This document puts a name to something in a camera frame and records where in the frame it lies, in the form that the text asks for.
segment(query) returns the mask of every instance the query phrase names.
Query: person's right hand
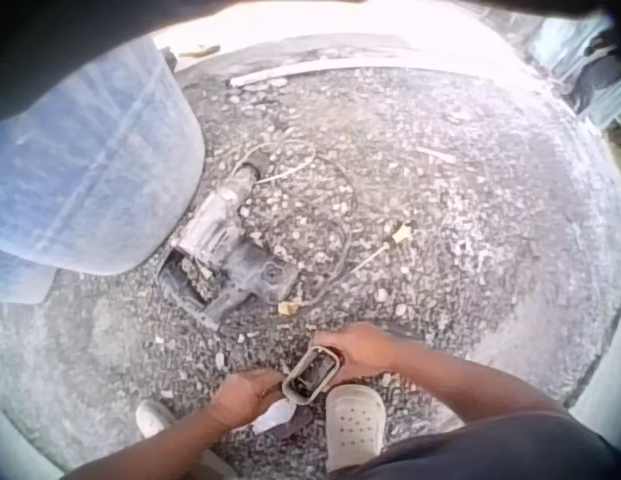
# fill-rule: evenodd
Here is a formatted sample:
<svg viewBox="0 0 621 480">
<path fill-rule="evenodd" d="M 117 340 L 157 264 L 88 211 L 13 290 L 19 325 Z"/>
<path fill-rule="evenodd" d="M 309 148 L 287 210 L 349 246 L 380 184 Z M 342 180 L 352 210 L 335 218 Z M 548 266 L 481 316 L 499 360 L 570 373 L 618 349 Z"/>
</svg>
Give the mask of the person's right hand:
<svg viewBox="0 0 621 480">
<path fill-rule="evenodd" d="M 348 325 L 338 332 L 318 332 L 313 344 L 337 350 L 344 359 L 331 385 L 357 377 L 372 377 L 392 368 L 396 338 L 368 322 Z"/>
</svg>

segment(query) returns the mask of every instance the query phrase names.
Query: gravel ground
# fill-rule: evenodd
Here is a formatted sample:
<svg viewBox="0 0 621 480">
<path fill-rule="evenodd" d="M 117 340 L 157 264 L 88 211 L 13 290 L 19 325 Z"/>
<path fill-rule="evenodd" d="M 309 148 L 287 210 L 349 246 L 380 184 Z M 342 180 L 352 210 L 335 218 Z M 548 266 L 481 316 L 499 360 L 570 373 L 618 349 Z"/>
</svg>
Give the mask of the gravel ground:
<svg viewBox="0 0 621 480">
<path fill-rule="evenodd" d="M 351 268 L 400 224 L 414 236 L 294 317 L 250 301 L 216 334 L 153 288 L 165 246 L 121 276 L 61 272 L 42 306 L 0 306 L 0 405 L 51 458 L 76 466 L 127 445 L 141 399 L 185 414 L 229 372 L 292 366 L 316 330 L 357 319 L 573 400 L 621 298 L 621 180 L 556 100 L 398 69 L 245 89 L 183 78 L 208 145 L 195 205 L 261 143 L 272 174 L 316 152 L 240 210 L 257 243 L 297 264 L 293 297 L 315 298 L 346 243 Z M 454 425 L 409 382 L 372 383 L 388 442 Z M 240 432 L 215 450 L 249 478 L 320 477 L 323 397 L 313 409 L 314 423 L 283 443 Z"/>
</svg>

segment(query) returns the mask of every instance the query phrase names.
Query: person's left hand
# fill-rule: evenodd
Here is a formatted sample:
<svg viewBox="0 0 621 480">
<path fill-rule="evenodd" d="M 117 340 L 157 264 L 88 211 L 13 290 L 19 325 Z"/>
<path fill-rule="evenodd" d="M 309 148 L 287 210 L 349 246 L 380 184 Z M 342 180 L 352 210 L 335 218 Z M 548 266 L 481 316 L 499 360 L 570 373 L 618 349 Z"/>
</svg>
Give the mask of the person's left hand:
<svg viewBox="0 0 621 480">
<path fill-rule="evenodd" d="M 252 423 L 282 398 L 282 373 L 270 368 L 233 373 L 212 397 L 208 413 L 234 429 Z"/>
</svg>

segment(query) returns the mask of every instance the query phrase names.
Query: dark shorts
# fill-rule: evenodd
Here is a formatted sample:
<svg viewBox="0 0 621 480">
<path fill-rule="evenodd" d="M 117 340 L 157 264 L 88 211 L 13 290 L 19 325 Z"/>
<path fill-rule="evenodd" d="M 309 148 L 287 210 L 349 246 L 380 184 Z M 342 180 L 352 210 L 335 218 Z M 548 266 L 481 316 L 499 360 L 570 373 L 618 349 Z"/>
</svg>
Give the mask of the dark shorts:
<svg viewBox="0 0 621 480">
<path fill-rule="evenodd" d="M 409 438 L 331 480 L 610 478 L 615 450 L 575 420 L 551 414 L 500 417 L 453 432 Z"/>
</svg>

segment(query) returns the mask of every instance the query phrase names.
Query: gray gravel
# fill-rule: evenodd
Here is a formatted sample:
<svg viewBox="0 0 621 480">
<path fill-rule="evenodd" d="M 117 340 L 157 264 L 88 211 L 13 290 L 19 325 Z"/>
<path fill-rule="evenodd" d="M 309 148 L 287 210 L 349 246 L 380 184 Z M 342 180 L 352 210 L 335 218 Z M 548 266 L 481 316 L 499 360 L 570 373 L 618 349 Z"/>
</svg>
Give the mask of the gray gravel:
<svg viewBox="0 0 621 480">
<path fill-rule="evenodd" d="M 42 306 L 0 306 L 0 405 L 45 453 L 66 467 L 110 453 L 139 438 L 141 399 L 185 414 L 229 372 L 291 366 L 316 330 L 357 319 L 570 397 L 621 298 L 621 182 L 556 100 L 402 70 L 182 87 L 208 145 L 196 202 L 259 143 L 304 142 L 261 150 L 273 174 L 316 149 L 308 168 L 255 189 L 240 212 L 255 241 L 297 263 L 294 297 L 321 291 L 348 236 L 347 267 L 403 222 L 414 236 L 294 317 L 252 301 L 216 334 L 153 288 L 165 247 L 118 277 L 61 272 Z M 214 293 L 214 277 L 184 268 Z M 388 442 L 453 425 L 409 382 L 373 383 Z M 281 444 L 240 432 L 215 450 L 249 478 L 319 477 L 323 397 L 313 409 L 315 422 Z"/>
</svg>

